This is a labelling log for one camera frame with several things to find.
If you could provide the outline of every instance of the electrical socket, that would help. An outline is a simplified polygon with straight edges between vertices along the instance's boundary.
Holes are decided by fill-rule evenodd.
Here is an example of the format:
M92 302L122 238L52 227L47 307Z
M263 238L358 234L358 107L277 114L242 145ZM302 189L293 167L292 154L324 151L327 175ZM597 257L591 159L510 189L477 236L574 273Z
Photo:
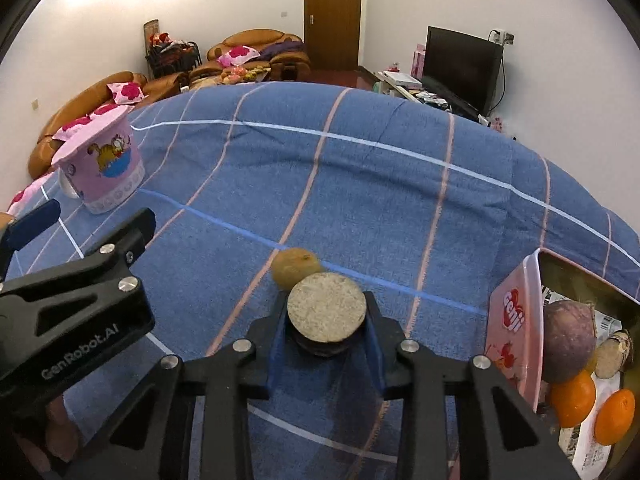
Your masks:
M505 45L505 44L513 44L514 35L502 28L494 28L491 32L491 41L497 44Z

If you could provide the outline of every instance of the purple turnip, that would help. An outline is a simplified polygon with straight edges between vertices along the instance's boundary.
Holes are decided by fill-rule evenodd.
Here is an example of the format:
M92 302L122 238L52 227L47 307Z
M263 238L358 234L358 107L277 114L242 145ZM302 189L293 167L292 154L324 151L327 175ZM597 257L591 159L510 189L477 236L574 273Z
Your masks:
M548 304L543 315L542 380L564 383L584 369L596 348L593 307L561 300Z

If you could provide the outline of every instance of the pink cushion with red flowers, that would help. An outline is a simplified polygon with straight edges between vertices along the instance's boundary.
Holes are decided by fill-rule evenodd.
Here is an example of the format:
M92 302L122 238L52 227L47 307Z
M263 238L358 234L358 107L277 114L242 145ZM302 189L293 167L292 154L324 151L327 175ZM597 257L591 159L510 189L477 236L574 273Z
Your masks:
M67 142L71 137L73 137L76 133L78 133L84 126L89 124L91 119L88 116L82 116L75 121L71 121L68 124L62 126L56 133L53 135L53 138L56 140L64 140Z
M34 180L20 193L18 193L11 200L9 208L6 210L10 215L18 216L22 210L27 206L31 199L36 195L41 195L40 186L44 186L44 183L53 176L52 173L41 176L38 180Z
M117 105L139 103L145 98L138 83L110 83L107 85Z
M235 46L226 54L223 54L218 58L218 63L223 67L229 67L231 65L240 66L247 61L251 61L256 57L260 57L260 52L251 48L250 46Z
M127 106L127 105L117 105L114 103L108 103L102 106L98 106L93 112L91 112L89 117L93 121L94 119L100 116L106 115L113 110L117 110L117 108L119 108L120 106ZM133 106L127 106L127 108L128 108L127 111L129 112L133 110Z

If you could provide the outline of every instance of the orange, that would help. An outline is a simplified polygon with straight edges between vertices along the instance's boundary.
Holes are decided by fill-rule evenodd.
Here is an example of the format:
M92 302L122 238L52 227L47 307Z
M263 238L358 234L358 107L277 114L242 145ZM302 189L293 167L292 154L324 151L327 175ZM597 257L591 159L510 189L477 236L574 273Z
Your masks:
M596 417L596 442L612 446L620 441L631 427L635 410L634 393L626 388L616 391L605 401Z
M596 403L596 385L586 371L565 383L552 384L549 403L555 408L561 428L580 424Z
M271 277L282 290L291 290L316 272L324 272L318 257L299 247L279 252L271 264Z

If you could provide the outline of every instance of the blue bedspread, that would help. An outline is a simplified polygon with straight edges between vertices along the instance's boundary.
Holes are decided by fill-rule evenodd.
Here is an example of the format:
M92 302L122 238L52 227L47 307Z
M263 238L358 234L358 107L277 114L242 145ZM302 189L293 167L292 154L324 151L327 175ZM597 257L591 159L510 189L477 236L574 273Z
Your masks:
M78 258L137 209L156 213L157 237L132 268L156 328L65 395L85 436L163 352L201 357L264 316L283 247L316 252L413 338L464 360L483 350L491 291L539 246L638 293L640 247L626 223L536 153L433 108L281 82L205 88L130 120L142 187L94 216L49 180L65 228L11 269ZM362 349L322 360L288 342L285 359L273 398L250 405L255 478L393 478L401 404L376 395Z

